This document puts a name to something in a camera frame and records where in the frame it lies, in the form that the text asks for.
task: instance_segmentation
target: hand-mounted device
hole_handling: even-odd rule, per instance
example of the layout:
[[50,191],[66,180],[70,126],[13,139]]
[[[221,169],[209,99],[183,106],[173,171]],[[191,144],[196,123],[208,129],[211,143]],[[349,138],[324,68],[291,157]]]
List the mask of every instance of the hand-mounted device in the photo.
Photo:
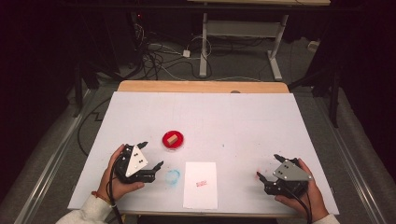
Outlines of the hand-mounted device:
[[115,163],[114,174],[124,184],[134,182],[152,183],[155,180],[155,173],[161,169],[163,161],[159,162],[152,170],[142,170],[148,161],[141,152],[148,142],[139,143],[135,146],[125,145]]
[[308,189],[308,181],[312,176],[300,168],[296,158],[285,159],[279,155],[274,155],[282,164],[273,172],[278,178],[276,182],[268,181],[262,174],[257,172],[260,181],[264,184],[264,191],[269,195],[284,195],[288,198],[300,198]]

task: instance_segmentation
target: person's left hand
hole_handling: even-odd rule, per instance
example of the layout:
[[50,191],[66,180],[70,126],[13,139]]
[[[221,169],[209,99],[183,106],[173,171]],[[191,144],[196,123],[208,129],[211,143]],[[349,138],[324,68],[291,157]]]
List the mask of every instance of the person's left hand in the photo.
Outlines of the person's left hand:
[[[105,172],[103,173],[99,189],[97,190],[98,194],[100,194],[103,197],[106,197],[108,200],[109,198],[106,192],[106,186],[108,183],[108,179],[110,178],[111,167],[113,166],[113,163],[116,161],[117,157],[124,150],[124,148],[125,145],[122,144],[111,156],[110,161],[108,162],[108,166],[105,169]],[[113,187],[113,198],[115,201],[117,201],[120,198],[122,198],[122,196],[124,196],[126,193],[145,187],[145,184],[143,182],[135,182],[133,184],[122,184],[117,178],[114,178],[112,187]]]

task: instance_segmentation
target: person's right hand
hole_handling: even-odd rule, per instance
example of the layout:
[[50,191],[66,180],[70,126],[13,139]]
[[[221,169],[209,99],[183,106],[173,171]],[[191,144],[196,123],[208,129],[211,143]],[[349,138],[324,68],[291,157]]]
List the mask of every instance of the person's right hand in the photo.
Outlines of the person's right hand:
[[[309,170],[309,168],[306,166],[306,164],[301,159],[299,159],[298,161],[300,163],[301,168],[312,176],[312,173]],[[305,203],[305,205],[308,209],[309,209],[309,207],[311,207],[312,222],[318,221],[318,220],[326,217],[327,215],[329,215],[329,212],[327,211],[327,209],[324,205],[323,197],[320,193],[320,190],[319,190],[317,184],[315,183],[315,179],[313,178],[313,176],[312,176],[312,180],[308,181],[308,191],[306,192],[306,194],[304,194],[300,199],[301,199],[301,201],[303,201],[303,203]],[[300,205],[299,202],[297,202],[297,200],[287,198],[283,195],[276,195],[275,200],[280,203],[285,204],[286,206],[288,206],[290,208],[293,208],[302,217],[305,217],[305,219],[307,219],[305,209]]]

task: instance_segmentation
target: white sleeve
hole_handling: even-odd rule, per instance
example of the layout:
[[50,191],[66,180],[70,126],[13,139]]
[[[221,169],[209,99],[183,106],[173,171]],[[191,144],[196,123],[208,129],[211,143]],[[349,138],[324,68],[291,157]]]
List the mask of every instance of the white sleeve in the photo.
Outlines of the white sleeve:
[[339,224],[339,222],[333,214],[329,214],[323,219],[320,219],[312,224]]
[[59,219],[57,224],[103,224],[110,214],[110,205],[93,195],[85,201],[80,210],[74,210]]

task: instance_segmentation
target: floor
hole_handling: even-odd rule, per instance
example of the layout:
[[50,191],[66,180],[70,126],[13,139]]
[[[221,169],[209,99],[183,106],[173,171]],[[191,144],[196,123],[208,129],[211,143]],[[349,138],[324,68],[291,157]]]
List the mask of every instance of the floor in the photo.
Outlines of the floor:
[[[212,41],[212,52],[208,57],[211,74],[205,80],[274,81],[265,55],[273,40],[238,38]],[[158,74],[154,69],[150,70],[147,59],[148,75],[141,71],[131,79],[201,80],[197,77],[198,60],[179,59],[177,53],[181,53],[184,47],[160,38],[151,43],[149,48],[155,50],[152,54],[154,61],[163,62],[161,70]],[[314,57],[314,53],[306,48],[308,43],[308,40],[301,39],[281,44],[276,59],[286,84],[304,76]],[[199,51],[193,50],[191,57],[199,57]],[[130,71],[132,69],[128,65],[121,68],[121,74]],[[74,117],[74,94],[70,93],[70,106],[42,138],[1,204],[1,223],[54,223],[69,212],[67,205],[86,160],[81,149],[89,153],[106,113],[107,99],[118,87],[117,82],[104,74],[98,74],[98,80],[98,90],[85,89],[84,107],[77,117]],[[292,92],[333,189],[340,210],[337,218],[341,223],[390,223],[396,218],[394,181],[376,156],[347,98],[340,90],[339,128],[334,129],[327,117],[328,99],[314,98],[310,90],[309,87],[299,87]],[[135,217],[128,216],[127,223],[135,223]],[[279,219],[278,223],[305,221],[291,218]]]

